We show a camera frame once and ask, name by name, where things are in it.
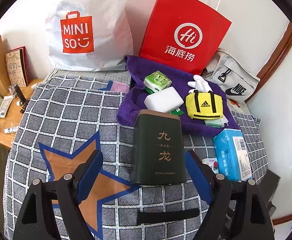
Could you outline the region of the mint green cloth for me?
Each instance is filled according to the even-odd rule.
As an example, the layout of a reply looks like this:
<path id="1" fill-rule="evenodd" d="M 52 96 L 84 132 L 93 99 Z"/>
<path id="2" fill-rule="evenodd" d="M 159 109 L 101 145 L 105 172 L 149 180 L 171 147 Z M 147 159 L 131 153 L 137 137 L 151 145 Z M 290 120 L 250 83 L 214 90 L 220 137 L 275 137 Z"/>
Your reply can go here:
<path id="1" fill-rule="evenodd" d="M 214 120 L 204 120 L 204 122 L 207 126 L 214 128 L 222 128 L 224 126 L 228 126 L 228 119 L 225 116 Z"/>

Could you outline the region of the green sachet packet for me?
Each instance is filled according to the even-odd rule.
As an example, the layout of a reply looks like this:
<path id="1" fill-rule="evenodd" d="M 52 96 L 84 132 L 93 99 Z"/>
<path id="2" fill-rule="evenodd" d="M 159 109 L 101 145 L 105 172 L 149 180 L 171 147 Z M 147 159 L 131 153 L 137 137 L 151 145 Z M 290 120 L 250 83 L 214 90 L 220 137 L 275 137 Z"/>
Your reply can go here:
<path id="1" fill-rule="evenodd" d="M 171 111 L 170 114 L 182 116 L 184 114 L 184 112 L 180 108 L 176 108 L 173 111 Z"/>

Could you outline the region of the yellow Adidas mini bag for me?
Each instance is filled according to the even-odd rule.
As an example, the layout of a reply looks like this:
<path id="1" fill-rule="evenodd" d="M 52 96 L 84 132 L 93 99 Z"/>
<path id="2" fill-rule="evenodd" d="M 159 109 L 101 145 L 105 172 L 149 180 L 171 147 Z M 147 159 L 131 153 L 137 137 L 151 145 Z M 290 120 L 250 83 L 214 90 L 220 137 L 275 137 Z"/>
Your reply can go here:
<path id="1" fill-rule="evenodd" d="M 185 97 L 185 107 L 190 119 L 216 120 L 223 117 L 222 97 L 213 92 L 194 90 Z"/>

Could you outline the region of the white sponge block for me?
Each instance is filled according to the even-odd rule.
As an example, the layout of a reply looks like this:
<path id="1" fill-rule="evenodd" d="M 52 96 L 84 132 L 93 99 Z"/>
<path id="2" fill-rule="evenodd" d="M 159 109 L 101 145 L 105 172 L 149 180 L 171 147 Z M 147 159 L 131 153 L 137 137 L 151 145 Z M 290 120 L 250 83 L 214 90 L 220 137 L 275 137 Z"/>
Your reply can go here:
<path id="1" fill-rule="evenodd" d="M 173 87 L 150 94 L 144 100 L 144 104 L 148 110 L 161 113 L 170 113 L 183 103 L 182 97 Z"/>

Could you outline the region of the white glove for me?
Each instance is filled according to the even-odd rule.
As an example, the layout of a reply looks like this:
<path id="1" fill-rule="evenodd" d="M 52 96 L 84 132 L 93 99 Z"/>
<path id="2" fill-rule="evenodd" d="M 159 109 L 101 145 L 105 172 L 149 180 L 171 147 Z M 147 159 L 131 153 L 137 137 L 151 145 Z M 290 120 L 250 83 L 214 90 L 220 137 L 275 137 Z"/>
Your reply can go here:
<path id="1" fill-rule="evenodd" d="M 201 93 L 212 92 L 212 88 L 209 86 L 209 83 L 203 79 L 200 75 L 194 75 L 193 81 L 188 82 L 188 86 L 191 87 L 189 94 L 193 93 L 195 90 Z"/>

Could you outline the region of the green tissue pack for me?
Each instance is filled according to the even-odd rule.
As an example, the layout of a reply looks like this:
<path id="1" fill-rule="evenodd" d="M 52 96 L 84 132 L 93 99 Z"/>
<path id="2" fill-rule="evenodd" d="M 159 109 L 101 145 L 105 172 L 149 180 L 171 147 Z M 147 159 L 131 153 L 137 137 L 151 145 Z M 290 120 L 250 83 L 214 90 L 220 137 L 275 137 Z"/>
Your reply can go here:
<path id="1" fill-rule="evenodd" d="M 145 90 L 150 93 L 160 92 L 171 86 L 172 81 L 159 70 L 145 77 Z"/>

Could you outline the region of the small fruit sticker packet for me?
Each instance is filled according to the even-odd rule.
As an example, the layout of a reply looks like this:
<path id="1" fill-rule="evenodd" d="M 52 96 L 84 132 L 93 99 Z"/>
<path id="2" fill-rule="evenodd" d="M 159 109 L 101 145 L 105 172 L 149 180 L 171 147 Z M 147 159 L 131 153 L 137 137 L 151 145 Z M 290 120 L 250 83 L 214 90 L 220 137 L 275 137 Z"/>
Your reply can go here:
<path id="1" fill-rule="evenodd" d="M 215 174 L 219 173 L 217 158 L 204 158 L 202 163 L 208 165 Z"/>

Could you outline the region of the brown star marker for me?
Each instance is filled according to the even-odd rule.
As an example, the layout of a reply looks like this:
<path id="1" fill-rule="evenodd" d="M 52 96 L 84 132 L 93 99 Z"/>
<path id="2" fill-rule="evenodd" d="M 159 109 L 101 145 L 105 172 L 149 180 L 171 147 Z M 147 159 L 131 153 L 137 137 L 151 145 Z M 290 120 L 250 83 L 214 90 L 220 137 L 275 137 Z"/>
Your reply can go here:
<path id="1" fill-rule="evenodd" d="M 102 224 L 102 205 L 138 190 L 138 185 L 103 169 L 103 154 L 100 152 L 100 134 L 94 133 L 73 154 L 39 143 L 40 153 L 49 171 L 49 181 L 56 181 L 64 175 L 75 174 L 75 169 L 84 164 L 95 151 L 97 159 L 85 170 L 77 186 L 76 201 L 89 227 L 99 239 L 104 239 Z"/>

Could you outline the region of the blue tissue pack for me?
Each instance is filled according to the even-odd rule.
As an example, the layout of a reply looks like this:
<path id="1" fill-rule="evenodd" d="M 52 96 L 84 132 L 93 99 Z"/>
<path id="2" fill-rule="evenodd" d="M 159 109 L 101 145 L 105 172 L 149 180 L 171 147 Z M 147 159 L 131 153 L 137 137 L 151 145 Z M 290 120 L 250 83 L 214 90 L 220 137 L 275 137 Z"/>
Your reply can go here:
<path id="1" fill-rule="evenodd" d="M 252 178 L 249 154 L 243 134 L 237 129 L 224 129 L 213 137 L 219 173 L 229 181 Z"/>

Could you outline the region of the dark green tea tin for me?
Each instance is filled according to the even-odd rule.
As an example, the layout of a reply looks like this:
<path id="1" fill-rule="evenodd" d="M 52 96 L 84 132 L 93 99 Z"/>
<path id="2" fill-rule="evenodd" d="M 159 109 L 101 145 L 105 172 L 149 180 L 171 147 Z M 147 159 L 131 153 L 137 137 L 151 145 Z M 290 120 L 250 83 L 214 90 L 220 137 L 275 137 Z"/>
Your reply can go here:
<path id="1" fill-rule="evenodd" d="M 178 115 L 139 111 L 133 132 L 130 181 L 143 186 L 186 182 L 185 151 Z"/>

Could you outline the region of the wooden nightstand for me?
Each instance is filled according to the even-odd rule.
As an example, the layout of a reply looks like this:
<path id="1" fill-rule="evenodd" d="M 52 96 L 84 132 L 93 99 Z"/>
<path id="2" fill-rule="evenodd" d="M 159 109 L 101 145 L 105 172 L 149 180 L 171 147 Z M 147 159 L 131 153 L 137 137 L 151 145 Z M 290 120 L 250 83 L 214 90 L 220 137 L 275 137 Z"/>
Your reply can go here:
<path id="1" fill-rule="evenodd" d="M 17 105 L 18 101 L 18 97 L 14 98 L 8 108 L 6 117 L 0 119 L 0 145 L 4 146 L 8 150 L 11 149 L 15 133 L 6 134 L 4 129 L 19 126 L 23 114 L 20 113 L 22 106 Z"/>

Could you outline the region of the white tube on nightstand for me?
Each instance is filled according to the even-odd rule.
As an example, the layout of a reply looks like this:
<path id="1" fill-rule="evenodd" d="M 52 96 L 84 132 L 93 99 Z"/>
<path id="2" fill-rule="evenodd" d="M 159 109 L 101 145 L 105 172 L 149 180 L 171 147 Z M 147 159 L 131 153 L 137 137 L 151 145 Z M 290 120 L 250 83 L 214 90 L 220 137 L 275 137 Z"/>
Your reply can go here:
<path id="1" fill-rule="evenodd" d="M 13 101 L 14 97 L 12 95 L 10 96 L 5 96 L 1 106 L 0 106 L 0 119 L 5 118 L 6 113 L 11 105 L 11 102 Z"/>

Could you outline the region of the red Haidilao paper bag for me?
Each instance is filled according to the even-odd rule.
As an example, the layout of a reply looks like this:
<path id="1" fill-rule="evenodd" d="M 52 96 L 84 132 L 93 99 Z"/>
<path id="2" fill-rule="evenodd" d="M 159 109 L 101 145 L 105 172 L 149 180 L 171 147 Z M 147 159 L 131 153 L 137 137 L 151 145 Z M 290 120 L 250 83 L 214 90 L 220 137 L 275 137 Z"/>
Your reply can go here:
<path id="1" fill-rule="evenodd" d="M 156 0 L 139 57 L 201 74 L 231 22 L 199 0 Z"/>

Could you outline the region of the white Miniso plastic bag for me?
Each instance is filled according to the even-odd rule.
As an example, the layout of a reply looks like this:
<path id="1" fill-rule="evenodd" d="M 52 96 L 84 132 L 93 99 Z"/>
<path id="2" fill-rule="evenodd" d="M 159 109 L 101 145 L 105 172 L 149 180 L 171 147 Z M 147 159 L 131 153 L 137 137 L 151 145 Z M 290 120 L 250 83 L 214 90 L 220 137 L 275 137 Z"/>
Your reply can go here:
<path id="1" fill-rule="evenodd" d="M 51 67 L 82 72 L 124 70 L 134 52 L 128 0 L 59 0 L 46 21 Z"/>

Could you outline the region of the brown wooden door frame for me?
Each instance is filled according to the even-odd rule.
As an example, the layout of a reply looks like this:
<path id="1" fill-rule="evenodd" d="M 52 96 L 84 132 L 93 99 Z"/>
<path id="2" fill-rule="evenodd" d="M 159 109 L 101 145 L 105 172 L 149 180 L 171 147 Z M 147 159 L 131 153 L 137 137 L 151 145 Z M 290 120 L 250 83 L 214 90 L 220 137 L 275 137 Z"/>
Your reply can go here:
<path id="1" fill-rule="evenodd" d="M 258 72 L 257 77 L 260 79 L 253 94 L 245 101 L 248 102 L 252 97 L 266 84 L 271 78 L 277 68 L 280 66 L 288 52 L 292 47 L 292 22 L 289 22 L 280 42 L 276 46 L 275 50 L 269 57 L 268 61 L 264 64 L 261 70 Z"/>

